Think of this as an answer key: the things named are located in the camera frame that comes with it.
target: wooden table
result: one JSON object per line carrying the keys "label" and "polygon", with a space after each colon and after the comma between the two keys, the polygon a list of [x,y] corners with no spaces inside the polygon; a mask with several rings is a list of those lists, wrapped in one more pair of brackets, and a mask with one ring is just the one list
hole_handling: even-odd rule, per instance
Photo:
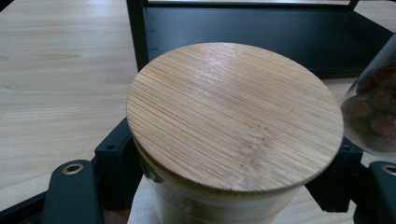
{"label": "wooden table", "polygon": [[[396,31],[396,3],[356,10]],[[136,73],[125,1],[15,0],[0,13],[0,211],[45,191],[57,166],[93,157],[125,117]],[[337,98],[352,81],[324,80]],[[157,223],[146,184],[130,223]],[[323,213],[302,189],[275,223],[352,223],[350,207]]]}

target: bamboo lid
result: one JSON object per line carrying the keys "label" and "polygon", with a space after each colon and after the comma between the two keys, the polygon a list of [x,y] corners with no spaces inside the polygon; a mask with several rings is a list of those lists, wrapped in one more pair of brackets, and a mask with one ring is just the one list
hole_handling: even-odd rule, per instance
{"label": "bamboo lid", "polygon": [[223,194],[302,186],[343,137],[338,104],[296,62],[265,49],[208,43],[175,49],[136,76],[127,119],[163,174]]}

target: black shelf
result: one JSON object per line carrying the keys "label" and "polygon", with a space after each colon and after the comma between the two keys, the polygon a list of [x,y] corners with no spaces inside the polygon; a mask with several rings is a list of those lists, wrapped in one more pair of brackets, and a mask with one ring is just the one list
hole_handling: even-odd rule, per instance
{"label": "black shelf", "polygon": [[[140,20],[131,17],[139,70],[172,49],[205,42],[232,42],[282,54],[321,78],[357,77],[393,34],[355,12],[355,3],[337,6],[128,1],[130,16],[143,10]],[[134,30],[137,26],[144,27],[145,32]]]}

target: wood grain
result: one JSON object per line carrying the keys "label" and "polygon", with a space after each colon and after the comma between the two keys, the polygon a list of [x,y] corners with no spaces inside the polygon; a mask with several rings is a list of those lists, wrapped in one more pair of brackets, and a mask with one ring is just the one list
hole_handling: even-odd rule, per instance
{"label": "wood grain", "polygon": [[301,186],[335,156],[338,104],[311,72],[229,43],[160,56],[135,78],[127,117],[142,153],[168,176],[230,194]]}
{"label": "wood grain", "polygon": [[[360,1],[356,10],[396,31],[396,3]],[[135,74],[123,0],[16,0],[0,13],[0,211],[46,190],[63,162],[92,158],[125,116]],[[337,97],[352,81],[325,83]],[[145,183],[129,223],[158,224]],[[275,223],[352,224],[353,212],[352,203],[346,214],[323,213],[302,189]]]}

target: metal grommet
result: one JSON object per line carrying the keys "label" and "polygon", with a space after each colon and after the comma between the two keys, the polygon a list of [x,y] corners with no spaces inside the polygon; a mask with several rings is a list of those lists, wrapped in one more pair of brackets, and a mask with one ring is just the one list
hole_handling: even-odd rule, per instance
{"label": "metal grommet", "polygon": [[84,168],[84,166],[81,163],[74,163],[71,165],[68,165],[62,169],[62,173],[64,175],[74,175],[78,172],[80,172]]}
{"label": "metal grommet", "polygon": [[382,169],[390,175],[396,175],[396,166],[394,165],[384,164]]}

